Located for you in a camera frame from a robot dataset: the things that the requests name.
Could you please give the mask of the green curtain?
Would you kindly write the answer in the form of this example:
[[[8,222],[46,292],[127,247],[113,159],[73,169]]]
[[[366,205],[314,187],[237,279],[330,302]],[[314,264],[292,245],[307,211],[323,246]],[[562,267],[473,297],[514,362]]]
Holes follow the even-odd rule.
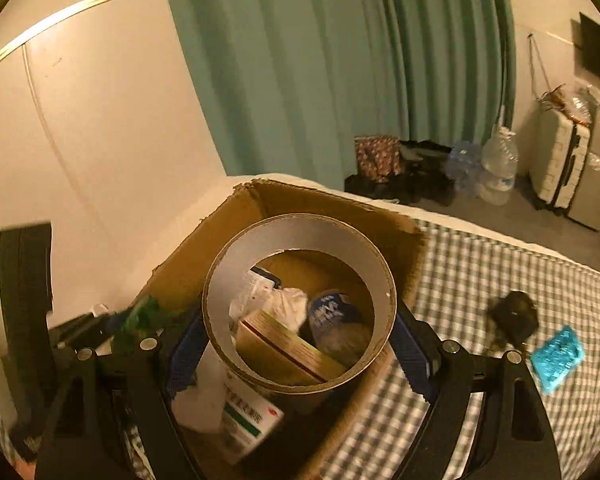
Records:
[[[511,122],[510,0],[169,0],[228,174],[341,188],[359,136],[453,145]]]

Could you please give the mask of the pack of water bottles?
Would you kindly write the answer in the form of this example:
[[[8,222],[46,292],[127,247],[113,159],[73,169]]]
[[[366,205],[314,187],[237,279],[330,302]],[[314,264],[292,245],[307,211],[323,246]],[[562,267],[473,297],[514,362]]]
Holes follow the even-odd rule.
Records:
[[[444,163],[444,173],[454,182],[457,192],[477,196],[477,184],[482,173],[481,151],[480,144],[465,140],[452,147]]]

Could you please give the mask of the brown cardboard box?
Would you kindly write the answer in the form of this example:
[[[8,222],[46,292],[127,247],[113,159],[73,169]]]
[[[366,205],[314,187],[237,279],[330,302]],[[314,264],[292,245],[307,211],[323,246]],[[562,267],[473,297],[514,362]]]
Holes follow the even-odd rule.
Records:
[[[364,235],[386,260],[396,284],[396,296],[414,304],[426,256],[426,235],[400,211],[379,200],[341,196],[310,182],[285,183],[254,179],[235,186],[232,194],[182,240],[157,266],[140,291],[157,299],[160,307],[176,311],[189,306],[204,291],[216,256],[240,232],[283,214],[318,214],[338,220]],[[332,249],[334,238],[319,236],[301,244],[306,228],[294,228],[276,247],[257,257],[256,266],[273,273],[287,287],[309,296],[327,289],[350,296],[376,332],[370,351],[350,374],[302,393],[291,388],[276,398],[293,413],[282,429],[265,440],[245,465],[228,466],[218,453],[200,452],[204,472],[213,479],[324,479],[331,460],[342,458],[343,442],[370,412],[396,357],[387,338],[392,321],[387,308],[372,303],[367,267],[370,251],[351,247]]]

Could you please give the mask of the grey mini fridge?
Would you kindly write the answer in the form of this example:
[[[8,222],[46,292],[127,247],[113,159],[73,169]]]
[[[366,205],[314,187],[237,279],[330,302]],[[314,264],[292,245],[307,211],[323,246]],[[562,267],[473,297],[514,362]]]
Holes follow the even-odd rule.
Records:
[[[592,110],[590,143],[568,217],[594,231],[600,230],[600,106]]]

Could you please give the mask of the beige cardboard box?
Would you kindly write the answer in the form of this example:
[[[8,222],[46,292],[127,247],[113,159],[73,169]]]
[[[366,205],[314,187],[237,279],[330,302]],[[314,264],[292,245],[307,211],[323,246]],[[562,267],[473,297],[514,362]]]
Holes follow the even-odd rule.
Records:
[[[262,310],[238,322],[235,347],[238,356],[255,373],[279,385],[318,385],[346,371],[340,363]]]

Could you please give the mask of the green snack packet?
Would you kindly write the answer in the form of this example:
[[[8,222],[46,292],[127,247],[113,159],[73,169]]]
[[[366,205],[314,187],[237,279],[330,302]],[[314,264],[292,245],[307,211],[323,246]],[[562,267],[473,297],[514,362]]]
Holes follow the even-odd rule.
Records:
[[[176,313],[163,309],[153,296],[143,296],[132,307],[116,314],[108,327],[111,330],[111,350],[115,356],[132,352],[142,340],[156,336]]]

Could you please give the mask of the brown tape roll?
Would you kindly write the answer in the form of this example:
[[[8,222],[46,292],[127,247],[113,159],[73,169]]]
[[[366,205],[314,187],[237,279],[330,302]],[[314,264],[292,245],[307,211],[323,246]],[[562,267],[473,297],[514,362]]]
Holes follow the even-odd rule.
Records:
[[[348,362],[300,336],[312,302],[333,294],[365,332]],[[201,301],[210,344],[232,373],[256,388],[313,396],[350,382],[381,354],[398,292],[386,258],[354,226],[321,214],[280,214],[224,245]]]

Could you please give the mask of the teal blue pouch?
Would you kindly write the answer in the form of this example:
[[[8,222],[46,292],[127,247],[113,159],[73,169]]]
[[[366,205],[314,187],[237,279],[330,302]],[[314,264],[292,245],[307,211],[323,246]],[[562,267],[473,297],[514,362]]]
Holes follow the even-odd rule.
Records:
[[[553,393],[585,358],[583,344],[574,329],[565,325],[541,348],[531,353],[530,361],[544,394]]]

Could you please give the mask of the white crumpled tissue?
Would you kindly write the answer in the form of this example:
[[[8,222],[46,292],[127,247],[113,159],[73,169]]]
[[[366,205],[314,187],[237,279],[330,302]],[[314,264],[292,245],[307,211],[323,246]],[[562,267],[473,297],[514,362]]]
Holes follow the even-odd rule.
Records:
[[[306,306],[309,298],[298,288],[276,288],[265,301],[263,310],[288,330],[298,333],[306,322]]]

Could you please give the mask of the green 999 medicine box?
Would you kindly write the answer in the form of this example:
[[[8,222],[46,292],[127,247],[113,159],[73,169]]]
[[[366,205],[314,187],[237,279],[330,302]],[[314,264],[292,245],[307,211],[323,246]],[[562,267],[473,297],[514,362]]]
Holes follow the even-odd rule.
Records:
[[[277,428],[284,412],[233,373],[225,379],[219,450],[235,465],[254,451]]]

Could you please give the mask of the black bag on floor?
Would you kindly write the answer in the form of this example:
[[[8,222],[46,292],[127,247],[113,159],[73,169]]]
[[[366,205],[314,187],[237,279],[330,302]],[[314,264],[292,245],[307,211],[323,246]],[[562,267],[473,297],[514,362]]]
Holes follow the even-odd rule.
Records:
[[[402,205],[432,200],[439,205],[450,206],[455,198],[455,188],[454,182],[444,173],[444,163],[451,150],[431,141],[399,141],[404,168],[400,176],[387,183],[376,183],[356,170],[344,180],[344,190]]]

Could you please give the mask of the black glossy box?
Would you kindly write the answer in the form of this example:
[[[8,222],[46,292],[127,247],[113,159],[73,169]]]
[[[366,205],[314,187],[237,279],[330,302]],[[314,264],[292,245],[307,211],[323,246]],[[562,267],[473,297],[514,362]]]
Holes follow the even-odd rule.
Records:
[[[512,346],[527,353],[527,341],[540,327],[538,309],[531,297],[521,290],[511,290],[505,297],[492,301],[486,311],[493,338],[492,350]]]

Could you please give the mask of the white suitcase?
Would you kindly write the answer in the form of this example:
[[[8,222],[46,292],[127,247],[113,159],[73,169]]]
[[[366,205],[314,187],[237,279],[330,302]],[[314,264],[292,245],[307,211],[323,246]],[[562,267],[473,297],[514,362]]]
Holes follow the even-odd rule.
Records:
[[[536,197],[548,208],[567,210],[588,154],[590,129],[558,110],[540,114],[530,179]]]

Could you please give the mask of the checkered bed sheet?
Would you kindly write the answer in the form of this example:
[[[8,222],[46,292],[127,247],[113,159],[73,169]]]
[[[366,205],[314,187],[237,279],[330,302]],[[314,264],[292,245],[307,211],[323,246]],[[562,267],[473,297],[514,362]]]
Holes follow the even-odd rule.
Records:
[[[427,252],[414,313],[441,336],[469,351],[486,348],[486,306],[511,290],[526,292],[539,311],[530,339],[542,346],[571,327],[584,348],[582,363],[544,396],[562,478],[577,479],[600,452],[600,272],[582,264],[475,234],[444,222],[417,220]],[[387,479],[414,438],[425,402],[393,365],[374,389],[363,414],[326,462],[325,479]]]

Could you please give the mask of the patterned brown bag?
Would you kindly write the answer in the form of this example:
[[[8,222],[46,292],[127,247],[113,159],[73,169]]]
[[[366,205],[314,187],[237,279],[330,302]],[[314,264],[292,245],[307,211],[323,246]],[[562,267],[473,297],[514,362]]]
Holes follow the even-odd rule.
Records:
[[[356,136],[354,148],[358,173],[376,183],[387,183],[404,170],[401,143],[395,136]]]

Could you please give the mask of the large clear water jug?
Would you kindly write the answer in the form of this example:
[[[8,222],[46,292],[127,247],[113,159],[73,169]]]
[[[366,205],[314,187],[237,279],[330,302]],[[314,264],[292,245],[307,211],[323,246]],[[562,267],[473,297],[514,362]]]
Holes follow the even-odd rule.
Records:
[[[494,206],[505,205],[515,185],[518,160],[515,133],[498,128],[482,148],[478,196]]]

